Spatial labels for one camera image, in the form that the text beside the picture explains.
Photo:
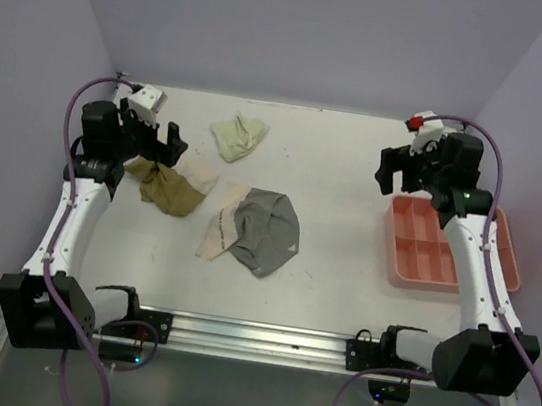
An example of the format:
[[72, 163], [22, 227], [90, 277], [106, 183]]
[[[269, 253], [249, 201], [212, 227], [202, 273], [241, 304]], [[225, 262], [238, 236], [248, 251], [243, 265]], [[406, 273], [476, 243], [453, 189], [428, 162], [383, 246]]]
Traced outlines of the grey and cream underwear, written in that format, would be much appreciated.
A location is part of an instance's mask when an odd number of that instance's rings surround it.
[[228, 182], [195, 254], [210, 261], [228, 252], [256, 278], [267, 277], [300, 251], [297, 216], [283, 193]]

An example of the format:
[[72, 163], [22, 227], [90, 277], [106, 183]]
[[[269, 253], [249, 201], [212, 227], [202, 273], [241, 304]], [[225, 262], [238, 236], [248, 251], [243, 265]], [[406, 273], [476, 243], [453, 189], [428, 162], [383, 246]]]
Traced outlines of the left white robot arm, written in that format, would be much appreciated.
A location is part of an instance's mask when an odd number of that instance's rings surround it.
[[178, 125], [169, 123], [167, 140], [158, 138], [157, 114], [164, 96], [149, 102], [127, 96], [120, 102], [94, 101], [82, 107], [83, 134], [70, 146], [61, 199], [39, 247], [20, 272], [0, 279], [0, 306], [10, 342], [16, 348], [83, 348], [99, 327], [121, 337], [141, 325], [136, 289], [79, 283], [82, 260], [99, 220], [124, 175], [124, 163], [141, 157], [175, 165], [188, 147]]

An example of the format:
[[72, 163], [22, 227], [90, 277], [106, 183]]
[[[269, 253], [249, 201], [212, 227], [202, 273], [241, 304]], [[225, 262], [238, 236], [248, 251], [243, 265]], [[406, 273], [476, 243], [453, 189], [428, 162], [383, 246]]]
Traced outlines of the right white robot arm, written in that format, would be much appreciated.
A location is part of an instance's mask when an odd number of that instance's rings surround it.
[[526, 363], [538, 359], [540, 345], [523, 332], [506, 291], [493, 197], [477, 188], [483, 153], [479, 138], [459, 132], [418, 151], [408, 145], [381, 151], [375, 179], [384, 195], [393, 192], [395, 172], [405, 193], [431, 195], [454, 261], [461, 313], [459, 330], [448, 339], [415, 327], [388, 327], [375, 358], [389, 374], [414, 364], [441, 390], [506, 397], [527, 374]]

